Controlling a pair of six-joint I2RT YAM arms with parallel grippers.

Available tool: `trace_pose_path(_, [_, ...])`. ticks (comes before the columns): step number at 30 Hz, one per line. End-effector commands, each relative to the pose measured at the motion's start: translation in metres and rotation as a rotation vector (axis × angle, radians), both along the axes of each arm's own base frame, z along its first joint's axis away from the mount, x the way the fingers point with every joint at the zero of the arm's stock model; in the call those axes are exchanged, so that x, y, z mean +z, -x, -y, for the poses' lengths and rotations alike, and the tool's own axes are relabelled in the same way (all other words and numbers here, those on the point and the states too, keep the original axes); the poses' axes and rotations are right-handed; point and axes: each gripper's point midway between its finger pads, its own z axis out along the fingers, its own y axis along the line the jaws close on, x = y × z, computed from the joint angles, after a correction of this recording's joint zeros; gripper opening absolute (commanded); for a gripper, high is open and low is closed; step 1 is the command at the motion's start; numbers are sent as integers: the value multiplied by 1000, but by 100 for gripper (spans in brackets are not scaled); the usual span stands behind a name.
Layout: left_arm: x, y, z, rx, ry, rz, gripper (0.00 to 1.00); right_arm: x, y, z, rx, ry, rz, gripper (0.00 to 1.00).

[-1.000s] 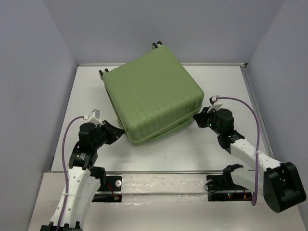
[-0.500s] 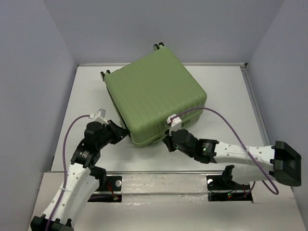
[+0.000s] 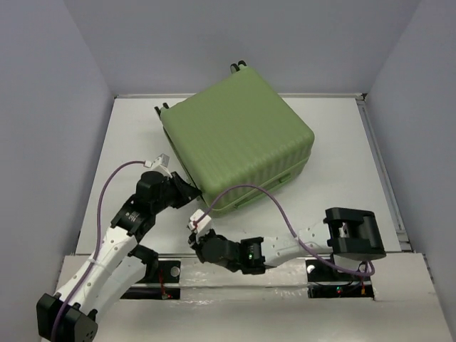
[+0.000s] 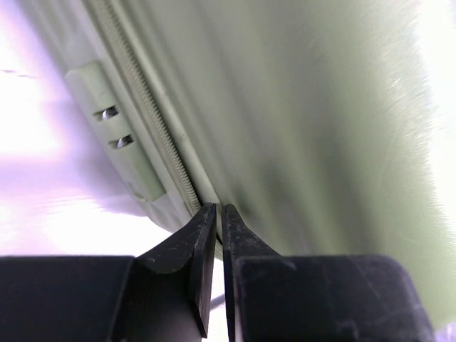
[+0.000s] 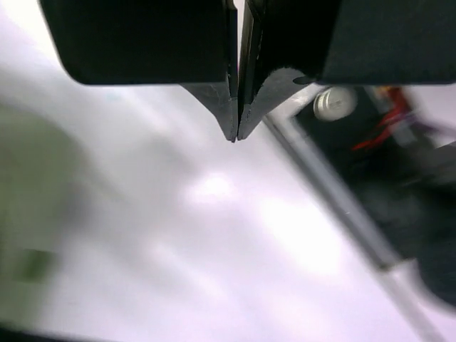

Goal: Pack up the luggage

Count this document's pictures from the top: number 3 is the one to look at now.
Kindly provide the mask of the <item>green hard-shell suitcase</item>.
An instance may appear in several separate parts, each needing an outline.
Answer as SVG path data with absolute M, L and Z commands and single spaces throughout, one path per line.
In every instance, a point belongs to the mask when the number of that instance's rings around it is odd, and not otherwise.
M 223 216 L 296 178 L 313 130 L 245 61 L 174 105 L 155 107 L 168 142 L 202 201 Z

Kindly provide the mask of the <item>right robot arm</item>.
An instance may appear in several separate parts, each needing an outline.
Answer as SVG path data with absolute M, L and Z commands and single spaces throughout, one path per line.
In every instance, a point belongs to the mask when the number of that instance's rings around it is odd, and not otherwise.
M 217 234 L 211 217 L 199 209 L 187 224 L 188 244 L 202 263 L 243 274 L 264 274 L 268 269 L 307 256 L 321 259 L 335 279 L 350 274 L 357 277 L 374 274 L 372 262 L 386 256 L 374 213 L 333 207 L 325 214 L 321 223 L 298 232 L 291 230 L 284 235 L 234 242 Z M 330 259 L 322 259 L 324 254 Z

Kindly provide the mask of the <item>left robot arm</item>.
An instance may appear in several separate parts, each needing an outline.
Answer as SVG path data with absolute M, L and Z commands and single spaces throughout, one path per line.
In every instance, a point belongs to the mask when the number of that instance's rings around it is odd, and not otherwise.
M 48 341 L 92 341 L 103 314 L 139 280 L 157 275 L 157 252 L 141 245 L 156 217 L 179 209 L 201 194 L 176 172 L 142 173 L 135 192 L 97 231 L 95 249 L 80 269 L 54 294 L 36 304 L 38 334 Z

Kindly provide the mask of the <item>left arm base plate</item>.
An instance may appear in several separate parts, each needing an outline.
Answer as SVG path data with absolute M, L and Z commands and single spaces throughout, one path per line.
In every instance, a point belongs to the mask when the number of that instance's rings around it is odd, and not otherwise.
M 179 300 L 181 261 L 159 260 L 156 270 L 147 269 L 145 276 L 120 298 L 125 300 Z

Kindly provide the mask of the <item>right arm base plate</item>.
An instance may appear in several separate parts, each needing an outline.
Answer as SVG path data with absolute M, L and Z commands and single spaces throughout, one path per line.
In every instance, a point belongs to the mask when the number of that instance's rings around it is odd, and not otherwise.
M 370 277 L 338 272 L 317 259 L 306 260 L 306 271 L 310 299 L 374 298 Z

